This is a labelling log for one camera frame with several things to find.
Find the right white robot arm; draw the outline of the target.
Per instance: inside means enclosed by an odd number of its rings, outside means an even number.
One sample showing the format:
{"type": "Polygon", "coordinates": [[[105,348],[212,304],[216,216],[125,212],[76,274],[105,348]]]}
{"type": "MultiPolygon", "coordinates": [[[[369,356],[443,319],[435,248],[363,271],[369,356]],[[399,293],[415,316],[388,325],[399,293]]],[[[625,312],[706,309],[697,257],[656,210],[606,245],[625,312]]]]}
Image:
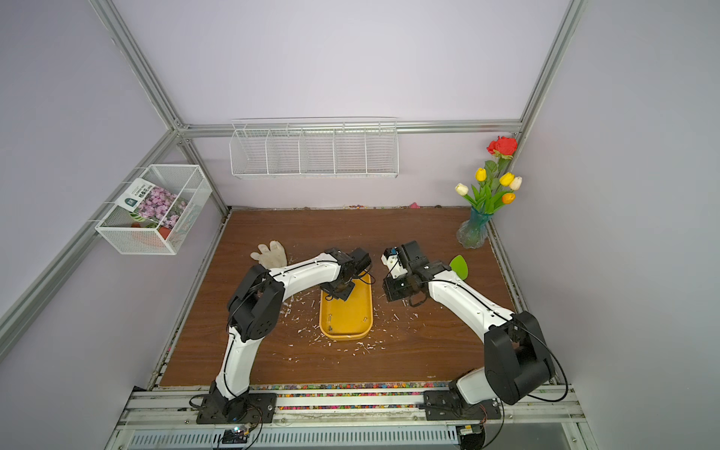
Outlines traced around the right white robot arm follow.
{"type": "Polygon", "coordinates": [[[498,399],[514,405],[561,371],[540,323],[528,311],[506,309],[472,288],[444,262],[431,262],[416,241],[382,254],[388,300],[417,294],[453,312],[483,342],[484,365],[453,382],[450,391],[468,405],[498,399]]]}

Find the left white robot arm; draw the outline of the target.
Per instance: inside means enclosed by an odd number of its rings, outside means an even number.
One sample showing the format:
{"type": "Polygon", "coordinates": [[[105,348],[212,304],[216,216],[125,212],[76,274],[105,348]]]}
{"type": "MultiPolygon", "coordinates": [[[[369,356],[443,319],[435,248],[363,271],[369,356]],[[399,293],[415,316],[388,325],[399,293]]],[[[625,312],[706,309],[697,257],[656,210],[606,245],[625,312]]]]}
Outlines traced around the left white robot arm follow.
{"type": "Polygon", "coordinates": [[[285,300],[318,287],[329,301],[346,302],[370,267],[367,251],[345,253],[336,247],[280,268],[253,266],[229,302],[228,346],[211,391],[219,393],[222,401],[233,401],[249,391],[256,354],[276,327],[285,300]]]}

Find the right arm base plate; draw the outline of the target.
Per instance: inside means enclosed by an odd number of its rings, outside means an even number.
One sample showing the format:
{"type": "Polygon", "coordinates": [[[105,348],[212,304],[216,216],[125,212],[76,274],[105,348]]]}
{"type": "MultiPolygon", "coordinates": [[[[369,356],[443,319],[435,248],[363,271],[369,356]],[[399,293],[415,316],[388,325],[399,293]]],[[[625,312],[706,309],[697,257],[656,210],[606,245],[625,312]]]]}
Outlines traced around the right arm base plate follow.
{"type": "Polygon", "coordinates": [[[501,409],[493,399],[470,405],[461,395],[449,390],[427,390],[419,408],[429,421],[480,421],[500,419],[501,409]]]}

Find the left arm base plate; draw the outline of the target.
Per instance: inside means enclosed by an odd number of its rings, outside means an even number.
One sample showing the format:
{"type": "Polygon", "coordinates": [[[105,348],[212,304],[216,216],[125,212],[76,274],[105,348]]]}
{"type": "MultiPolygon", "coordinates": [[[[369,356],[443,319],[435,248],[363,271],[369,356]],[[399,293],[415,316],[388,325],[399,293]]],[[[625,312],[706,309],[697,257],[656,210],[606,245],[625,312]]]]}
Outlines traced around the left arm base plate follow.
{"type": "Polygon", "coordinates": [[[196,423],[206,424],[270,424],[278,396],[268,393],[245,393],[236,399],[225,399],[219,392],[207,394],[202,401],[196,423]]]}

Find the yellow plastic storage box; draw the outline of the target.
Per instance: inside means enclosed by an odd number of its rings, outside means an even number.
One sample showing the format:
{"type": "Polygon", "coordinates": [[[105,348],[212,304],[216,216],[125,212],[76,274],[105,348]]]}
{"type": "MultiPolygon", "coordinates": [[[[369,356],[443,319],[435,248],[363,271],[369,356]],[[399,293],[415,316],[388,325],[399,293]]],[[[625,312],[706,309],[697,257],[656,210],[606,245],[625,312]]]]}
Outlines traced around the yellow plastic storage box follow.
{"type": "Polygon", "coordinates": [[[347,300],[321,293],[320,330],[333,341],[363,339],[373,326],[372,283],[367,274],[354,281],[354,290],[347,300]]]}

